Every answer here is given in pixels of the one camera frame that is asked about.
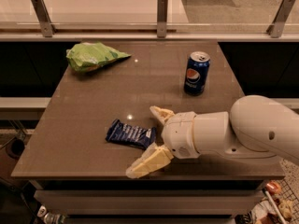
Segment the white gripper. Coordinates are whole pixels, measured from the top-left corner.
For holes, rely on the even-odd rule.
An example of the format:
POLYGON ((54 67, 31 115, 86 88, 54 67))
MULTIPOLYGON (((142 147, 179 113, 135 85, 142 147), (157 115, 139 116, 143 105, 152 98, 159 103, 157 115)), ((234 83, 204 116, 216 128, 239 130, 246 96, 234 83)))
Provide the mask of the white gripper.
POLYGON ((132 179, 164 168, 174 156, 178 159, 197 159, 200 156, 192 140, 193 120, 196 116, 194 112, 175 115, 172 110, 156 105, 151 106, 149 110, 164 126, 162 131, 164 145, 158 146, 152 143, 141 157, 132 163, 126 170, 126 175, 132 179))

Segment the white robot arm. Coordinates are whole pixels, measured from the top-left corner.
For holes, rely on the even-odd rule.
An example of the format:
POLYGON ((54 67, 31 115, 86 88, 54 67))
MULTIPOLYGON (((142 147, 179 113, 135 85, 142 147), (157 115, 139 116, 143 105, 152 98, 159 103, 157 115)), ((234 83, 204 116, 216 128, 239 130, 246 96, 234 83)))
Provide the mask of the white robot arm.
POLYGON ((230 111, 216 113, 175 113, 155 105, 149 110, 163 125, 164 143, 149 145, 127 168, 130 178, 160 170, 174 158, 197 159, 210 154, 247 163, 285 159, 299 164, 299 116, 270 98, 244 96, 230 111))

